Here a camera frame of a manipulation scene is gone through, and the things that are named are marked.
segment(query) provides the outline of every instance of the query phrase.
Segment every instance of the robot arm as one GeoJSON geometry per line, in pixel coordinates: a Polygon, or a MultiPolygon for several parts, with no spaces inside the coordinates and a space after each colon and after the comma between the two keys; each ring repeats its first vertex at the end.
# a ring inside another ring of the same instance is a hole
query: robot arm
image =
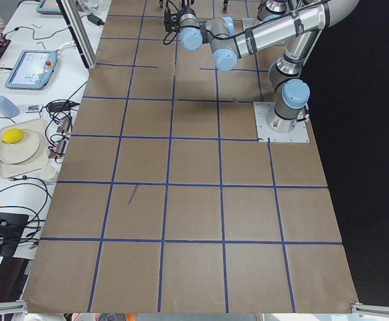
{"type": "Polygon", "coordinates": [[[166,30],[181,32],[182,45],[190,51],[209,43],[215,65],[222,71],[233,69],[240,58],[290,39],[285,53],[268,73],[277,103],[267,114],[266,123],[280,133],[294,129],[297,116],[309,99],[310,89],[298,75],[319,32],[346,18],[359,0],[303,0],[297,7],[293,2],[261,0],[257,24],[237,35],[230,17],[199,21],[188,0],[176,14],[170,14],[168,5],[165,12],[166,30]]]}
{"type": "Polygon", "coordinates": [[[304,47],[309,47],[319,30],[343,20],[355,9],[359,0],[315,2],[284,14],[288,7],[286,0],[262,0],[258,8],[258,19],[264,22],[247,28],[238,35],[232,34],[232,22],[228,18],[198,21],[194,11],[186,5],[178,13],[176,32],[181,32],[182,44],[190,51],[198,49],[203,43],[210,43],[216,67],[228,71],[240,58],[313,31],[295,44],[299,47],[303,43],[304,47]]]}

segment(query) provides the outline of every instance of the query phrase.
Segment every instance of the gray floor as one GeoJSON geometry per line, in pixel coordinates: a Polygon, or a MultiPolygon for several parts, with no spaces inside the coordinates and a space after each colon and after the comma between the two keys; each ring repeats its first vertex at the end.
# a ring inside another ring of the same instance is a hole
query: gray floor
{"type": "MultiPolygon", "coordinates": [[[[0,0],[0,16],[5,23],[8,23],[11,17],[13,17],[19,2],[20,0],[0,0]]],[[[37,5],[37,3],[33,1],[26,1],[26,3],[33,3],[33,5],[37,5]]]]}

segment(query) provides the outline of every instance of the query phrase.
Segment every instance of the blue joint cap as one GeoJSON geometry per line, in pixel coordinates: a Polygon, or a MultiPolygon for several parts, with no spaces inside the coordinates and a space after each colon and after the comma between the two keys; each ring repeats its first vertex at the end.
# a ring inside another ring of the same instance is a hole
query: blue joint cap
{"type": "Polygon", "coordinates": [[[269,15],[269,16],[265,17],[265,18],[262,20],[262,22],[267,22],[267,21],[269,21],[269,20],[271,20],[271,19],[279,18],[279,17],[280,17],[280,15],[269,15]]]}
{"type": "Polygon", "coordinates": [[[232,37],[234,35],[234,23],[231,17],[221,17],[227,25],[228,35],[232,37]]]}
{"type": "Polygon", "coordinates": [[[181,31],[181,42],[186,50],[195,51],[202,46],[203,37],[200,30],[188,27],[181,31]]]}
{"type": "Polygon", "coordinates": [[[300,109],[309,100],[309,86],[300,79],[291,79],[283,86],[282,97],[288,107],[300,109]]]}
{"type": "Polygon", "coordinates": [[[215,66],[218,70],[228,72],[237,64],[237,55],[230,49],[218,49],[213,54],[215,66]]]}

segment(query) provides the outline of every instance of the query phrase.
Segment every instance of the white cable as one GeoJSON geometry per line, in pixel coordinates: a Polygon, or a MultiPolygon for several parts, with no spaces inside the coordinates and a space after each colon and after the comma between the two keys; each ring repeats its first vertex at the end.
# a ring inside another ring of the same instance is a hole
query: white cable
{"type": "Polygon", "coordinates": [[[76,44],[75,44],[75,41],[74,41],[74,40],[64,43],[64,44],[61,45],[61,46],[59,47],[59,49],[57,50],[58,55],[60,55],[60,52],[64,51],[66,48],[75,47],[75,46],[76,46],[76,44]]]}

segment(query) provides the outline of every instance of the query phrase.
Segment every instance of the white table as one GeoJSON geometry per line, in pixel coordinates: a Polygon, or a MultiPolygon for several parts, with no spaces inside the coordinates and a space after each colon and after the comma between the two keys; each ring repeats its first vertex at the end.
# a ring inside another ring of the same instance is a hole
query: white table
{"type": "MultiPolygon", "coordinates": [[[[104,0],[103,10],[96,15],[103,21],[106,21],[108,9],[111,0],[104,0]]],[[[36,11],[37,3],[24,2],[22,3],[9,23],[5,28],[4,33],[14,30],[15,27],[25,26],[34,28],[35,37],[47,37],[53,32],[66,28],[65,21],[61,15],[40,15],[36,11]]],[[[87,18],[82,18],[86,32],[89,36],[90,42],[94,51],[98,47],[100,35],[102,34],[103,26],[96,26],[89,22],[87,18]]],[[[11,40],[11,44],[1,58],[0,67],[12,68],[16,63],[21,51],[25,49],[34,50],[57,50],[62,44],[72,41],[72,36],[69,30],[65,30],[55,34],[55,36],[44,40],[33,40],[32,30],[19,29],[8,34],[7,39],[11,40]]],[[[58,58],[58,63],[54,70],[49,83],[43,90],[10,90],[5,87],[5,81],[8,78],[10,71],[0,70],[0,95],[9,98],[20,109],[20,114],[16,116],[14,121],[24,122],[26,120],[32,120],[39,118],[39,114],[26,114],[25,107],[29,104],[47,104],[48,102],[56,99],[67,99],[78,87],[80,87],[88,79],[88,70],[84,67],[82,60],[78,54],[78,50],[75,47],[69,47],[61,52],[58,58]]],[[[80,102],[84,87],[79,90],[71,100],[80,102]]],[[[43,118],[47,121],[47,112],[42,113],[43,118]]],[[[12,124],[8,119],[0,119],[0,129],[4,126],[12,124]]],[[[48,132],[49,135],[56,132],[57,126],[51,125],[48,132]]],[[[59,170],[61,165],[56,164],[53,160],[49,161],[49,164],[53,164],[59,170]]],[[[31,172],[28,176],[39,177],[39,171],[31,172]]],[[[35,181],[27,181],[29,183],[39,183],[35,181]]],[[[0,190],[14,185],[20,182],[11,182],[7,179],[3,179],[0,176],[0,190]]],[[[54,185],[48,185],[49,192],[54,192],[54,185]]],[[[46,194],[39,188],[31,185],[19,186],[10,189],[8,192],[0,194],[0,206],[2,205],[19,205],[31,207],[38,210],[44,202],[46,194]]],[[[40,218],[45,219],[50,206],[50,201],[46,208],[41,212],[40,218]]],[[[28,213],[21,209],[8,209],[10,213],[28,213]]],[[[25,230],[23,236],[31,232],[32,230],[25,230]]],[[[41,235],[41,231],[35,236],[38,238],[41,235]]],[[[15,257],[23,257],[27,259],[33,259],[35,257],[36,249],[30,249],[29,245],[20,245],[15,252],[15,257]]]]}

